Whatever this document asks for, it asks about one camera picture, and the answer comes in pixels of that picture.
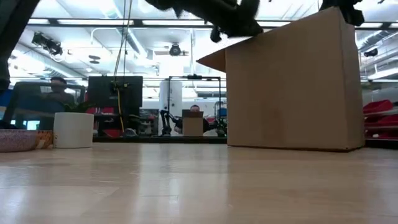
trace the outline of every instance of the small cardboard box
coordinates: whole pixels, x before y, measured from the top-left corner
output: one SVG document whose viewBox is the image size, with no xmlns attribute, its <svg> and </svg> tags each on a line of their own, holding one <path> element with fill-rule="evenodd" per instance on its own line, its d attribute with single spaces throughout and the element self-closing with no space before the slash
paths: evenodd
<svg viewBox="0 0 398 224">
<path fill-rule="evenodd" d="M 203 136 L 203 112 L 182 110 L 182 134 L 186 137 Z"/>
<path fill-rule="evenodd" d="M 330 8 L 219 50 L 230 146 L 347 151 L 364 145 L 354 27 Z"/>
</svg>

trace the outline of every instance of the person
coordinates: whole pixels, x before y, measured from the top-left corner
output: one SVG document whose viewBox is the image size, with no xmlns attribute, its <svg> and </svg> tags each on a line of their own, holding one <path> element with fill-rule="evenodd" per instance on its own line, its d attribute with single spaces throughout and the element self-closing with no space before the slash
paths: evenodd
<svg viewBox="0 0 398 224">
<path fill-rule="evenodd" d="M 192 105 L 191 108 L 190 108 L 190 111 L 192 111 L 192 112 L 200 112 L 200 107 L 198 105 Z M 203 118 L 203 132 L 205 133 L 205 132 L 207 132 L 209 130 L 212 130 L 212 129 L 213 129 L 213 127 L 211 127 L 209 125 L 209 122 L 205 118 Z M 179 134 L 182 134 L 182 121 L 180 121 L 180 122 L 175 124 L 174 131 L 179 133 Z"/>
<path fill-rule="evenodd" d="M 193 112 L 200 112 L 200 107 L 198 105 L 192 105 L 189 110 Z"/>
<path fill-rule="evenodd" d="M 75 97 L 72 94 L 66 93 L 67 89 L 65 85 L 67 85 L 67 81 L 62 77 L 52 77 L 51 84 L 56 84 L 55 86 L 51 86 L 51 93 L 47 93 L 47 98 L 52 100 L 57 100 L 63 104 L 74 104 Z"/>
</svg>

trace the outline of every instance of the wooden floor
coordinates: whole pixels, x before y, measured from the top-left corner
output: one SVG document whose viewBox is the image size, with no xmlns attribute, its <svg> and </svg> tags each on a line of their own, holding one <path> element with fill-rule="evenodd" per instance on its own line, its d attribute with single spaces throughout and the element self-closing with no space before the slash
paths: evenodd
<svg viewBox="0 0 398 224">
<path fill-rule="evenodd" d="M 96 144 L 0 154 L 0 223 L 398 223 L 398 151 Z"/>
</svg>

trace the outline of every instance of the camera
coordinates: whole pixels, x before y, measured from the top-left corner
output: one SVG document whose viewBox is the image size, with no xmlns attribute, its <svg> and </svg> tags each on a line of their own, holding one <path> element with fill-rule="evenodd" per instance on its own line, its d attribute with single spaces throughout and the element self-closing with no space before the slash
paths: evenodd
<svg viewBox="0 0 398 224">
<path fill-rule="evenodd" d="M 182 51 L 178 44 L 173 44 L 169 51 L 171 56 L 179 56 L 181 53 Z"/>
<path fill-rule="evenodd" d="M 368 51 L 368 52 L 363 53 L 363 55 L 364 55 L 365 57 L 374 57 L 374 56 L 376 56 L 377 54 L 379 54 L 378 49 L 373 49 L 373 50 L 370 50 L 370 51 Z"/>
<path fill-rule="evenodd" d="M 40 33 L 34 34 L 32 44 L 42 47 L 44 50 L 48 51 L 50 55 L 62 55 L 63 53 L 61 43 L 54 42 Z"/>
</svg>

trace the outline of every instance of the computer monitor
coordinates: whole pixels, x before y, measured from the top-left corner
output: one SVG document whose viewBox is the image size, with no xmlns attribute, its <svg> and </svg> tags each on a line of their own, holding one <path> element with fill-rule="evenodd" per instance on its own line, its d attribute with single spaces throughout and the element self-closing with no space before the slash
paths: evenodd
<svg viewBox="0 0 398 224">
<path fill-rule="evenodd" d="M 111 90 L 114 77 L 89 77 L 88 79 L 88 101 L 96 107 L 117 107 L 118 94 Z M 140 108 L 142 106 L 142 83 L 141 76 L 117 77 L 116 83 L 120 86 L 127 84 L 123 88 L 123 106 L 125 108 Z"/>
</svg>

